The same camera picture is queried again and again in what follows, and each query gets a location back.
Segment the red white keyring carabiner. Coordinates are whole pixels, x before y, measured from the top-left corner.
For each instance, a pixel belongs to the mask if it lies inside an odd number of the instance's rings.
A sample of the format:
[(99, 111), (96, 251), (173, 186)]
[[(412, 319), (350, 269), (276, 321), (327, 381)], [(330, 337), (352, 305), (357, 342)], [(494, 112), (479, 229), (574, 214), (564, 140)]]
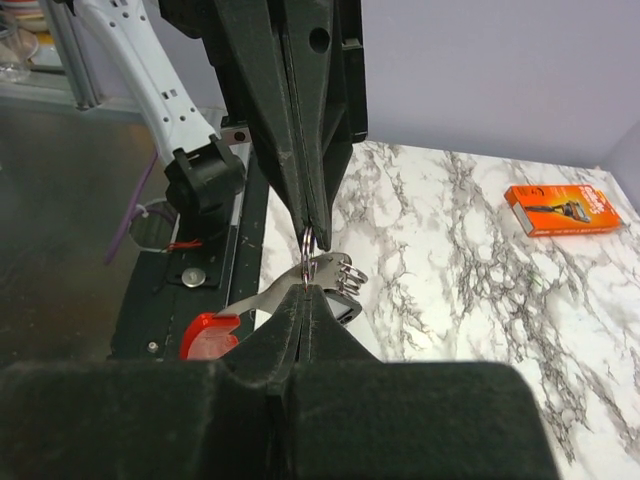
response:
[(332, 313), (342, 325), (362, 311), (357, 297), (368, 276), (352, 264), (343, 252), (315, 253), (316, 240), (311, 228), (303, 234), (301, 262), (277, 277), (264, 291), (237, 301), (217, 313), (199, 314), (187, 327), (179, 350), (182, 360), (215, 360), (238, 345), (234, 331), (240, 316), (251, 310), (274, 314), (293, 286), (320, 286), (329, 299)]

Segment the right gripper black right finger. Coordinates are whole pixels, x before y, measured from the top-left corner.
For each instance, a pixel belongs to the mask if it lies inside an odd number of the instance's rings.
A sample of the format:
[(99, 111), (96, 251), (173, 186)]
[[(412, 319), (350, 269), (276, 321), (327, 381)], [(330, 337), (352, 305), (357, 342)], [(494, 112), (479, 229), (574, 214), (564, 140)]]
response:
[(287, 453), (296, 479), (554, 479), (533, 394), (496, 362), (324, 360), (350, 338), (321, 289), (294, 287), (301, 324), (287, 379)]

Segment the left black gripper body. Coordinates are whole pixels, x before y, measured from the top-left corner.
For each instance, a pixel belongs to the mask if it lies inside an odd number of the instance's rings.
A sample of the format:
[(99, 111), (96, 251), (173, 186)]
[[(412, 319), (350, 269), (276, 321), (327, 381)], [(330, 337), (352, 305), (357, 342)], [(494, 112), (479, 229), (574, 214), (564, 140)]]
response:
[(368, 134), (359, 1), (162, 1), (164, 20), (203, 42), (233, 128), (274, 145)]

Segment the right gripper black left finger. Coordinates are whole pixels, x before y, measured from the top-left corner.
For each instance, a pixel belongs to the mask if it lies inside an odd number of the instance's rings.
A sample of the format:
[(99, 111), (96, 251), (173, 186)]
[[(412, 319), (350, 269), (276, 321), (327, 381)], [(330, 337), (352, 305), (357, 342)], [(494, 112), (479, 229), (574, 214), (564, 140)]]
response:
[(19, 362), (1, 373), (5, 479), (294, 479), (288, 378), (305, 316), (289, 289), (285, 341), (261, 373), (214, 361)]

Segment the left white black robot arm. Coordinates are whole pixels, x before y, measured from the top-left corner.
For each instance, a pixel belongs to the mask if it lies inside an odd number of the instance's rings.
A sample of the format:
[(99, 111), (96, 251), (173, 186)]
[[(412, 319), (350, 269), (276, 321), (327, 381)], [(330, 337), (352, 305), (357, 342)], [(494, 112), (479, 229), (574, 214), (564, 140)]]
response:
[[(246, 127), (294, 232), (332, 244), (332, 207), (353, 147), (368, 133), (358, 1), (161, 1), (161, 17), (203, 42), (231, 127)], [(200, 114), (140, 1), (71, 1), (108, 51), (149, 127), (184, 216), (212, 215), (244, 169)]]

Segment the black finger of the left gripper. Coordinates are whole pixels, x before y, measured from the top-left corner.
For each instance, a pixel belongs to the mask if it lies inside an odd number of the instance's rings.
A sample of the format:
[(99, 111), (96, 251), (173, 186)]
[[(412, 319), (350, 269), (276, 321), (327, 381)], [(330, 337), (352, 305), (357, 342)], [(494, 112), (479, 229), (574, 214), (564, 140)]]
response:
[(251, 134), (266, 155), (265, 176), (289, 208), (294, 232), (308, 226), (304, 149), (294, 118), (293, 74), (282, 1), (217, 1), (215, 10), (239, 75)]
[(340, 3), (282, 2), (295, 82), (294, 118), (304, 149), (306, 229), (313, 230), (320, 249), (328, 250), (334, 199), (353, 151)]

